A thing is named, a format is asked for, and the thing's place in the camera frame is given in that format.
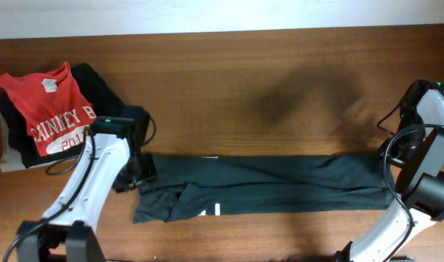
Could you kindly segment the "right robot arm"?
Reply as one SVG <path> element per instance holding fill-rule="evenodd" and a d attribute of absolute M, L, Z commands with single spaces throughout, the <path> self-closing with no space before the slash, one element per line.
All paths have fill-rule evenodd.
<path fill-rule="evenodd" d="M 417 234 L 444 220 L 444 84 L 426 79 L 412 83 L 395 106 L 396 132 L 380 147 L 381 174 L 400 168 L 393 196 L 378 222 L 349 242 L 332 259 L 338 262 L 394 261 Z"/>

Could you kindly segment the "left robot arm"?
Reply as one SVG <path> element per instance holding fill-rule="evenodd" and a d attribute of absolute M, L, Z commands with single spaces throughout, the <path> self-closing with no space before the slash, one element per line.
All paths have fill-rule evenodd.
<path fill-rule="evenodd" d="M 95 232 L 111 190 L 132 191 L 156 178 L 152 156 L 141 149 L 153 123 L 141 106 L 118 117 L 99 116 L 86 127 L 83 149 L 66 186 L 40 221 L 24 221 L 4 254 L 19 261 L 104 261 Z"/>

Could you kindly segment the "dark green t-shirt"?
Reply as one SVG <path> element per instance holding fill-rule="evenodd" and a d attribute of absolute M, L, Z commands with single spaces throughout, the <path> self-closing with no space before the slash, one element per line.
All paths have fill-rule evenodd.
<path fill-rule="evenodd" d="M 157 179 L 139 189 L 134 223 L 199 215 L 385 210 L 391 174 L 373 152 L 329 156 L 153 157 Z"/>

